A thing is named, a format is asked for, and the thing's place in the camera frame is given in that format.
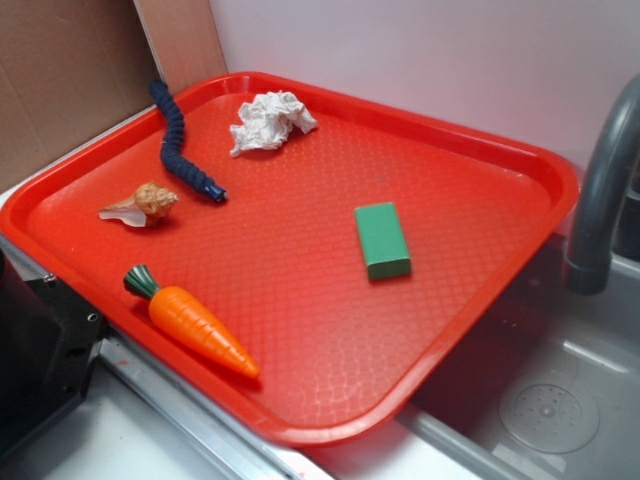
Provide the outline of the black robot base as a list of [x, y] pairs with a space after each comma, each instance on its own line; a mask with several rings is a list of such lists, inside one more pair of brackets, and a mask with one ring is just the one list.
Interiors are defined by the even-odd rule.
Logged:
[[85, 399], [103, 315], [61, 280], [24, 280], [1, 256], [1, 460]]

